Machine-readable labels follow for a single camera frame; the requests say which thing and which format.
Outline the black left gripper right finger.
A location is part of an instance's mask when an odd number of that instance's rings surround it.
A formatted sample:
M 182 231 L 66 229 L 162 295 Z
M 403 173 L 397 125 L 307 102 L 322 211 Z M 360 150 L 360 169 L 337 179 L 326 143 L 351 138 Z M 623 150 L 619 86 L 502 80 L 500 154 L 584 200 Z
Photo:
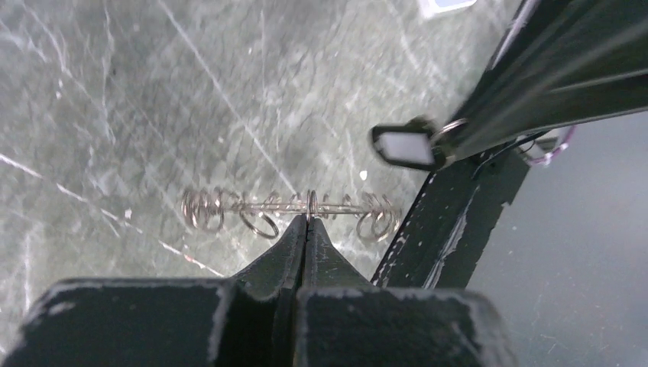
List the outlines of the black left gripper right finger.
M 517 366 L 508 330 L 482 294 L 461 289 L 331 287 L 317 271 L 331 245 L 309 223 L 296 294 L 295 366 Z

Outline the steel ring disc with keyrings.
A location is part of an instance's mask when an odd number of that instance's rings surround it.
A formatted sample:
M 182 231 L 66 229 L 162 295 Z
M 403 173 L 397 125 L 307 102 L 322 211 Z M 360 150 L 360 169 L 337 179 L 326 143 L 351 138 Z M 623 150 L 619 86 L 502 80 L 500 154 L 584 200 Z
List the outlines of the steel ring disc with keyrings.
M 185 223 L 205 232 L 219 232 L 225 227 L 225 218 L 232 214 L 255 235 L 276 239 L 280 235 L 275 219 L 279 216 L 302 215 L 307 220 L 335 220 L 340 216 L 356 219 L 355 231 L 360 240 L 379 242 L 399 229 L 403 210 L 394 205 L 387 196 L 363 192 L 355 200 L 344 193 L 338 198 L 329 194 L 319 197 L 315 190 L 294 193 L 285 200 L 272 191 L 262 199 L 216 187 L 184 190 L 180 200 L 180 212 Z

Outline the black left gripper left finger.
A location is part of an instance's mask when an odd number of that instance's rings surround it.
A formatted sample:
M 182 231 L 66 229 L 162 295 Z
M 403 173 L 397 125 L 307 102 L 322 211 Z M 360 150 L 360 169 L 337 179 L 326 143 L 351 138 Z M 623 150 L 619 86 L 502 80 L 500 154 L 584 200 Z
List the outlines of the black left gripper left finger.
M 71 278 L 28 311 L 6 366 L 291 366 L 308 224 L 296 216 L 279 280 L 257 297 L 237 278 Z

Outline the black key tag with key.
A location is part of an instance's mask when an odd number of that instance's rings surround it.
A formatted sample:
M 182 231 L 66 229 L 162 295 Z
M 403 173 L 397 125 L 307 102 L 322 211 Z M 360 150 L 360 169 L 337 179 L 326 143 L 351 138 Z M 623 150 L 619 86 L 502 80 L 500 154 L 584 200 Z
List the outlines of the black key tag with key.
M 368 137 L 383 162 L 437 172 L 456 160 L 452 133 L 460 131 L 466 123 L 466 119 L 457 119 L 444 125 L 420 115 L 403 125 L 376 125 L 370 129 Z

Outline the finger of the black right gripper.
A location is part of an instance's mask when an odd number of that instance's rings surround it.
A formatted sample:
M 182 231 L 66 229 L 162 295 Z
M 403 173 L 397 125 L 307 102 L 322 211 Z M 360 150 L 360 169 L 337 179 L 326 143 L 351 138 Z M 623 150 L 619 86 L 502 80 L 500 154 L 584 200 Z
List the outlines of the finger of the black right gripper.
M 486 72 L 454 114 L 457 126 L 435 143 L 438 160 L 463 160 L 523 135 L 647 110 L 647 68 L 586 70 L 554 86 Z
M 512 79 L 546 87 L 586 70 L 647 68 L 645 1 L 525 1 L 511 32 L 486 71 L 508 92 Z

